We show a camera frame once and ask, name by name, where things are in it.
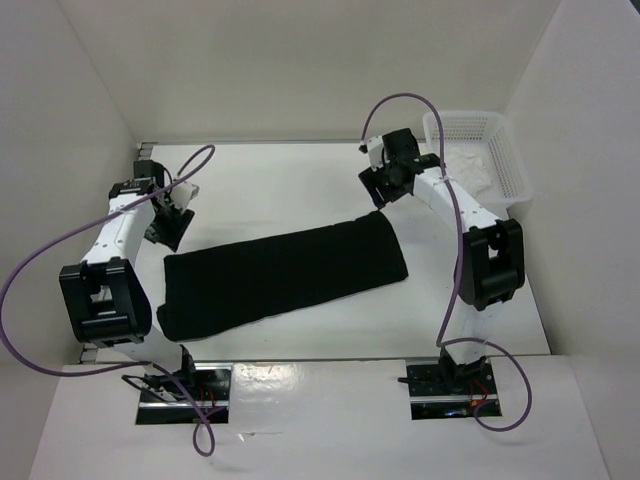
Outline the black tank top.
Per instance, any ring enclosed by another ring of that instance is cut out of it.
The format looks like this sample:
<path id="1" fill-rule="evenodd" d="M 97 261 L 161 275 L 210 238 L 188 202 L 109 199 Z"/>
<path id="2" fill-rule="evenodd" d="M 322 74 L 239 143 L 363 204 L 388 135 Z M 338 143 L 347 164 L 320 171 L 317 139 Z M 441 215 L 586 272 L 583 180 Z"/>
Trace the black tank top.
<path id="1" fill-rule="evenodd" d="M 394 229 L 380 211 L 310 230 L 237 242 L 164 260 L 157 309 L 171 341 L 200 340 L 405 280 Z"/>

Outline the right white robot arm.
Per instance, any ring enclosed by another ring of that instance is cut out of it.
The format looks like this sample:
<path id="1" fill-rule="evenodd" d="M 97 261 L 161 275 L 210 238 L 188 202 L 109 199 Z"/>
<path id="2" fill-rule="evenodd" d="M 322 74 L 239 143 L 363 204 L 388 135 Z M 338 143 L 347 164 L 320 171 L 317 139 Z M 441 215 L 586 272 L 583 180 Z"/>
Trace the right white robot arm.
<path id="1" fill-rule="evenodd" d="M 487 344 L 505 303 L 525 281 L 520 224 L 485 209 L 444 168 L 435 153 L 421 153 L 408 128 L 361 141 L 369 166 L 359 179 L 377 208 L 410 194 L 455 234 L 455 304 L 437 335 L 437 378 L 451 393 L 478 379 Z"/>

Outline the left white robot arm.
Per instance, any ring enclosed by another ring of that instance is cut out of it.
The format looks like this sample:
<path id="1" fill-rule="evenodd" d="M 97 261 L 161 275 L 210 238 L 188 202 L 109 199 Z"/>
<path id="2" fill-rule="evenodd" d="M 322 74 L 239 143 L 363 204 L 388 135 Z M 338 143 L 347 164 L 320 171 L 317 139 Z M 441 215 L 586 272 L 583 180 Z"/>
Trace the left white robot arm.
<path id="1" fill-rule="evenodd" d="M 198 193 L 197 185 L 171 177 L 154 160 L 135 162 L 132 178 L 110 189 L 110 218 L 91 249 L 59 274 L 76 339 L 143 363 L 144 382 L 160 400 L 191 397 L 199 375 L 188 350 L 154 325 L 135 262 L 144 241 L 177 250 Z"/>

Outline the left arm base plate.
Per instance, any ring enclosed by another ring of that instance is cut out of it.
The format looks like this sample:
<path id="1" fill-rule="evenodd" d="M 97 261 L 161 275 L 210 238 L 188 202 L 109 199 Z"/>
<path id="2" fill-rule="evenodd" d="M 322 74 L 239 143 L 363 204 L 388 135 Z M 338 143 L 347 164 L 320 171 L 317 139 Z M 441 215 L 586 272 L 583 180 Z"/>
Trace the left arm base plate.
<path id="1" fill-rule="evenodd" d="M 189 377 L 174 376 L 212 424 L 226 424 L 232 372 L 230 366 L 195 369 Z M 199 421 L 187 396 L 166 375 L 123 374 L 121 380 L 139 393 L 137 425 L 195 424 Z"/>

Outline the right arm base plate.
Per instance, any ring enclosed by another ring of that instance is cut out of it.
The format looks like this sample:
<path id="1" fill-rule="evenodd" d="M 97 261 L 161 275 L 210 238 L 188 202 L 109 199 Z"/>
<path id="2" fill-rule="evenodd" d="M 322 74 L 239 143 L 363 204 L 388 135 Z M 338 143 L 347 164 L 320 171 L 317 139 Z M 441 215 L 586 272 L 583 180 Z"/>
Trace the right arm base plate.
<path id="1" fill-rule="evenodd" d="M 408 361 L 397 381 L 408 388 L 413 420 L 472 418 L 502 415 L 491 364 L 475 362 L 466 372 L 453 372 L 444 359 Z"/>

